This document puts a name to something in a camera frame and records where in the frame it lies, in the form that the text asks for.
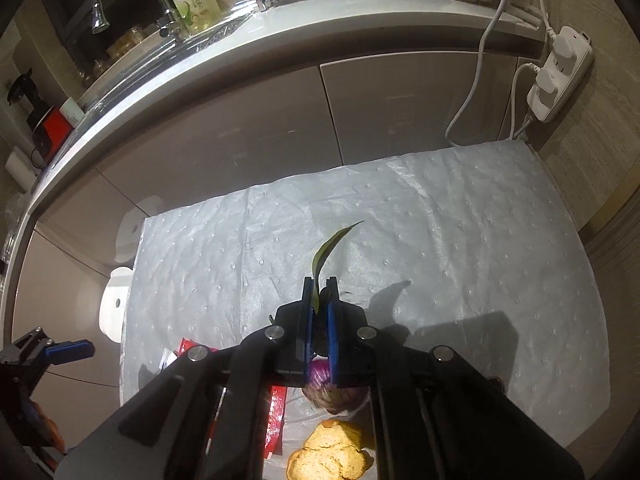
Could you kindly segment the paper towel roll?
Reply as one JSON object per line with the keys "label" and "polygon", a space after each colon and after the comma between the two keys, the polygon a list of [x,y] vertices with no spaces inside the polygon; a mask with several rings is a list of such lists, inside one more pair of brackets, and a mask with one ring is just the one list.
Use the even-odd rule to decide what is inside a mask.
{"label": "paper towel roll", "polygon": [[17,146],[12,148],[4,166],[24,192],[29,192],[39,177],[39,170],[32,166],[29,157]]}

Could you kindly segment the white power strip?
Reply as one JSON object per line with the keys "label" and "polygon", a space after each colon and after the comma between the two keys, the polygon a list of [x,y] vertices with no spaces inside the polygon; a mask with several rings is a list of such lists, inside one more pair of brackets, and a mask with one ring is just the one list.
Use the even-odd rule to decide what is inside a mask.
{"label": "white power strip", "polygon": [[590,38],[563,26],[537,73],[527,95],[527,105],[538,122],[548,124],[576,90],[593,63]]}

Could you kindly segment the white absorbent table mat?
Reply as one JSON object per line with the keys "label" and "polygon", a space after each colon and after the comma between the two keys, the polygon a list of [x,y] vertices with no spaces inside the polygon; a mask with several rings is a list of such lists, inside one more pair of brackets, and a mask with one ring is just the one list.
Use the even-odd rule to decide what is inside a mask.
{"label": "white absorbent table mat", "polygon": [[255,185],[144,222],[122,322],[132,399],[183,339],[222,350],[299,300],[312,260],[342,300],[412,350],[447,346],[548,437],[495,415],[458,430],[439,471],[579,479],[570,445],[608,408],[608,333],[586,250],[522,142],[387,157]]}

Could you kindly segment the purple onion piece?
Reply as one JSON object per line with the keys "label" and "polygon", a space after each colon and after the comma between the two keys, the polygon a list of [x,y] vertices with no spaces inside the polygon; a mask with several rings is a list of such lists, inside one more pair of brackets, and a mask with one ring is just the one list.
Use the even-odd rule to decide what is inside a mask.
{"label": "purple onion piece", "polygon": [[302,393],[315,408],[337,415],[358,410],[367,399],[368,389],[337,387],[331,380],[329,360],[317,358],[311,361],[309,380]]}

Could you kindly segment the white round stool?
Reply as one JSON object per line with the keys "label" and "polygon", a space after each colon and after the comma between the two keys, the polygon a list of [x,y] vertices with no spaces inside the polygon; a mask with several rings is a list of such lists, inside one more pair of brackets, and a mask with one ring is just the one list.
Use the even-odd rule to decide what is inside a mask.
{"label": "white round stool", "polygon": [[102,292],[98,324],[101,333],[114,344],[122,341],[122,326],[126,313],[129,289],[134,274],[134,258],[140,243],[143,222],[147,216],[160,213],[164,203],[160,196],[152,195],[136,203],[120,222],[115,240],[115,263]]}

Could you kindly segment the stainless steel sink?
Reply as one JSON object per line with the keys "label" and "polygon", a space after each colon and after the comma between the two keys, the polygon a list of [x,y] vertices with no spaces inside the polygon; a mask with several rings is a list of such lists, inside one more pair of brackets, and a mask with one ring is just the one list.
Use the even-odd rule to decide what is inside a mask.
{"label": "stainless steel sink", "polygon": [[252,10],[238,9],[212,28],[186,40],[162,37],[154,32],[99,76],[79,99],[80,107],[88,112],[100,103],[136,90],[185,58],[231,36],[252,14]]}

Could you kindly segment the red black kitchen appliance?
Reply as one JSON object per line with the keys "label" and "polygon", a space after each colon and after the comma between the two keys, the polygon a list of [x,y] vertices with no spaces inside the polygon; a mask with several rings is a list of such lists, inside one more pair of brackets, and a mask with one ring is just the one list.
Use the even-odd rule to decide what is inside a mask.
{"label": "red black kitchen appliance", "polygon": [[55,106],[40,119],[32,134],[32,140],[44,162],[50,162],[72,130],[72,125]]}

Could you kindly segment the dark green leaf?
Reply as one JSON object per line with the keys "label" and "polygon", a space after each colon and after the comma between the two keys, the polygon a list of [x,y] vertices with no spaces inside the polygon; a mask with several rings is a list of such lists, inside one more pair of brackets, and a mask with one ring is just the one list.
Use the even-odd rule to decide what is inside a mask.
{"label": "dark green leaf", "polygon": [[311,295],[311,307],[314,309],[314,314],[317,314],[320,309],[320,273],[321,270],[328,260],[331,252],[334,251],[334,248],[340,244],[340,241],[352,230],[355,229],[356,226],[359,226],[362,223],[362,220],[351,224],[350,226],[345,226],[344,228],[336,231],[328,240],[326,240],[317,252],[314,254],[314,258],[311,263],[311,272],[312,279],[314,280],[314,290]]}

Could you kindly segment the chrome kitchen faucet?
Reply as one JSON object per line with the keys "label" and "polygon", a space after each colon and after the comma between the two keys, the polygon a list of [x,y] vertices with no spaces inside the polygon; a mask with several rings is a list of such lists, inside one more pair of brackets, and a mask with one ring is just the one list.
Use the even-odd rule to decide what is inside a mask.
{"label": "chrome kitchen faucet", "polygon": [[155,28],[162,38],[186,38],[188,30],[172,0],[92,0],[91,31],[96,35],[110,27],[110,18],[122,18],[126,26]]}

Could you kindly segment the white mug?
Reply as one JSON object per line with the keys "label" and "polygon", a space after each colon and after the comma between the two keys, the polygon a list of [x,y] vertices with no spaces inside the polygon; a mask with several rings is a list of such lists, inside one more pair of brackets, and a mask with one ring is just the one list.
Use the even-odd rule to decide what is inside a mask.
{"label": "white mug", "polygon": [[77,128],[85,118],[85,112],[73,98],[67,98],[60,106],[60,112],[73,128]]}

